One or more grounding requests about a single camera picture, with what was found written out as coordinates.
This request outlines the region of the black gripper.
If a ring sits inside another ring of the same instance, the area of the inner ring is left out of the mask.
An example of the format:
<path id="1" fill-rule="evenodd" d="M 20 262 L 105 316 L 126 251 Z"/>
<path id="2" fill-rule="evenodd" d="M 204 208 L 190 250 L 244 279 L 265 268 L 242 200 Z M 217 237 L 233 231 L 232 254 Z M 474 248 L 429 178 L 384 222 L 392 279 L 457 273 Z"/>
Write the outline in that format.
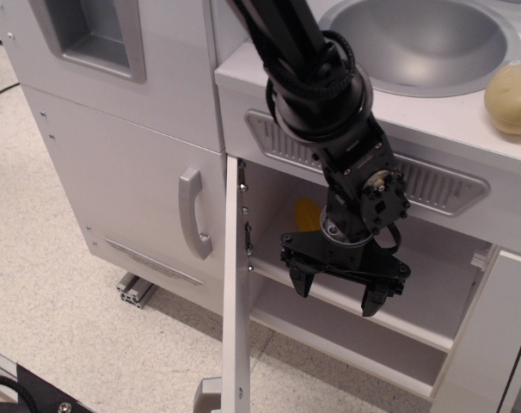
<path id="1" fill-rule="evenodd" d="M 316 274 L 324 273 L 365 285 L 363 317 L 374 316 L 386 299 L 403 292 L 411 270 L 371 239 L 361 245 L 329 241 L 320 231 L 285 233 L 280 237 L 281 261 L 289 269 L 296 292 L 307 298 Z"/>

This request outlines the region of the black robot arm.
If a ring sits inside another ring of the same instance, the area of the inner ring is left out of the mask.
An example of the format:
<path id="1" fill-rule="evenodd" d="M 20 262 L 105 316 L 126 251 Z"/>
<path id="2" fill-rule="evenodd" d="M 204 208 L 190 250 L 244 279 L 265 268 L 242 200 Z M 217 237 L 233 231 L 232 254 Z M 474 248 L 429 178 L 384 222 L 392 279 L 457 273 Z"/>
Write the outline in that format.
<path id="1" fill-rule="evenodd" d="M 236 9 L 268 75 L 271 116 L 312 151 L 328 183 L 317 231 L 286 233 L 281 258 L 297 293 L 307 296 L 317 274 L 364 286 L 362 313 L 377 313 L 401 294 L 410 268 L 384 248 L 396 243 L 408 215 L 406 181 L 372 113 L 373 90 L 346 39 L 319 28 L 304 1 L 238 1 Z"/>

